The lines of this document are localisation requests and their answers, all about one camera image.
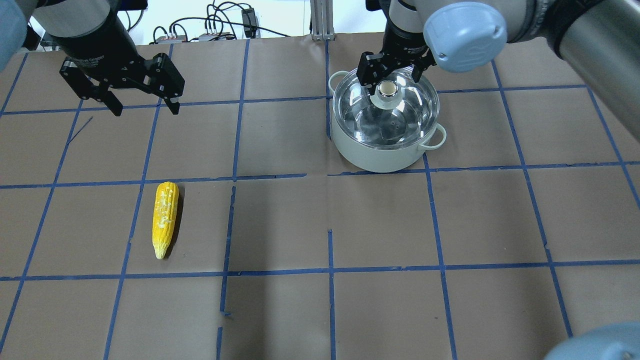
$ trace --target metal bracket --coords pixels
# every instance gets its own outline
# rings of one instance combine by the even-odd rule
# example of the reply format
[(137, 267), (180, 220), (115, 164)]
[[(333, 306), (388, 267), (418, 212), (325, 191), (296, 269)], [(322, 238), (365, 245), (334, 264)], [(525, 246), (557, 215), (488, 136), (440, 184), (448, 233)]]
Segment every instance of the metal bracket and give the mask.
[(311, 38), (333, 40), (333, 0), (311, 0)]

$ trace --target pot handle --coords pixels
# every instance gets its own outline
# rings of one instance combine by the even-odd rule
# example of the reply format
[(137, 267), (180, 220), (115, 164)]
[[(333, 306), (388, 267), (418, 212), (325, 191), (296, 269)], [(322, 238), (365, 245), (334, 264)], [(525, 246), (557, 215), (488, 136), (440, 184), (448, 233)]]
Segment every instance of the pot handle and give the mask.
[(435, 149), (439, 149), (441, 146), (444, 145), (444, 142), (447, 141), (447, 130), (445, 130), (444, 126), (440, 125), (439, 123), (436, 123), (436, 130), (442, 133), (442, 140), (440, 141), (440, 143), (436, 145), (427, 145), (431, 140), (431, 138), (429, 138), (425, 142), (422, 142), (418, 145), (420, 149), (424, 151), (435, 150)]
[(329, 89), (331, 90), (331, 94), (333, 94), (335, 92), (335, 89), (331, 87), (331, 82), (333, 81), (333, 79), (337, 78), (338, 76), (347, 76), (349, 74), (348, 71), (344, 71), (344, 70), (340, 70), (340, 71), (336, 71), (333, 75), (331, 75), (329, 77)]

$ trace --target toy corn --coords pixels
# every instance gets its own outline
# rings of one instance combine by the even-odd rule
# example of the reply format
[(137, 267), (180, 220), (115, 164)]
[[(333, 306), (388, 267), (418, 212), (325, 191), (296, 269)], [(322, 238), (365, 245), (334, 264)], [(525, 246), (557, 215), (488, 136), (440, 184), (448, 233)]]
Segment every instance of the toy corn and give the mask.
[(179, 190), (175, 183), (167, 181), (158, 185), (152, 231), (152, 242), (158, 259), (164, 258), (171, 243), (178, 213), (178, 198)]

